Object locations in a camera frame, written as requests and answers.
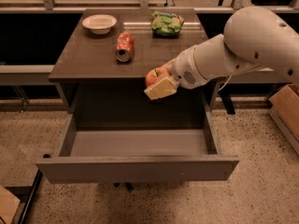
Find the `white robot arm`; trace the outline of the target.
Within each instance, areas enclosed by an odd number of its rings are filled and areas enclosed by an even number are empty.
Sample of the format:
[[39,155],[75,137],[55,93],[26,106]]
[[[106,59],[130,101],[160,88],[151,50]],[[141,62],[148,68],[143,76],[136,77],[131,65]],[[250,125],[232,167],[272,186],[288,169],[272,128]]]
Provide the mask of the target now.
[[217,77],[233,77],[263,67],[291,83],[299,82],[299,34],[273,11],[245,7],[235,12],[221,34],[183,50],[150,75],[145,93],[151,100],[170,96],[178,87],[194,89]]

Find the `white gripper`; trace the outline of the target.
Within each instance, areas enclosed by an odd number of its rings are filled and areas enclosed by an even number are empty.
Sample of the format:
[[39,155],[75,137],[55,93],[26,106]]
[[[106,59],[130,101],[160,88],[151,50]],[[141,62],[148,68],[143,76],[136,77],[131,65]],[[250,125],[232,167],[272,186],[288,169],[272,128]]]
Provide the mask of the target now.
[[151,99],[161,99],[177,92],[178,86],[195,89],[204,86],[208,80],[204,78],[196,66],[195,46],[182,51],[175,59],[158,67],[170,70],[173,76],[160,76],[150,84],[144,93]]

